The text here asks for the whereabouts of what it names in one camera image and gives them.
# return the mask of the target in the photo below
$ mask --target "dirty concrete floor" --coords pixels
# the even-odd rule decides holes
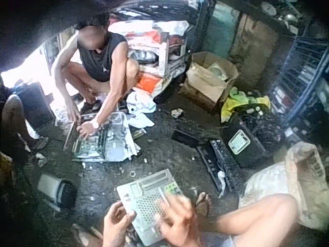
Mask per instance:
[[[170,111],[178,107],[184,110],[184,115],[174,119]],[[196,191],[198,193],[206,191],[211,194],[213,203],[210,216],[218,216],[237,209],[236,195],[226,194],[223,198],[217,199],[218,192],[196,150],[171,140],[176,128],[198,138],[218,138],[221,130],[219,116],[208,114],[177,94],[176,89],[169,100],[158,104],[157,111],[148,114],[148,117],[155,126],[146,128],[147,134],[136,140],[142,149],[140,157],[120,163],[87,163],[85,169],[81,163],[70,161],[70,153],[62,151],[66,136],[61,129],[51,123],[39,130],[40,134],[51,138],[47,148],[41,152],[47,157],[48,163],[42,168],[36,164],[25,166],[24,173],[31,183],[36,200],[40,201],[36,206],[38,214],[33,217],[42,219],[47,237],[50,238],[53,246],[79,246],[70,232],[70,226],[74,222],[86,228],[93,226],[102,231],[102,218],[106,209],[119,199],[117,186],[166,168],[170,169],[184,194],[193,200]],[[130,171],[136,172],[135,178],[129,176]],[[78,188],[74,210],[57,213],[41,202],[41,197],[35,190],[41,172],[73,182]],[[314,241],[318,236],[317,232],[303,227],[289,238],[286,246],[315,246]]]

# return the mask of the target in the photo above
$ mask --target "sack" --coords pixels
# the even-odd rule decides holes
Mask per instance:
[[[288,193],[295,197],[300,224],[317,230],[326,229],[329,189],[315,145],[299,142],[288,150],[284,162],[254,174],[247,181],[239,208],[275,193]]]

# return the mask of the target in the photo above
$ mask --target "perforated metal panel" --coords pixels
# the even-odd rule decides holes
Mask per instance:
[[[136,201],[137,207],[148,224],[154,223],[154,216],[156,214],[164,215],[165,212],[159,207],[157,200],[161,199],[160,193],[153,194],[151,196],[143,197]]]

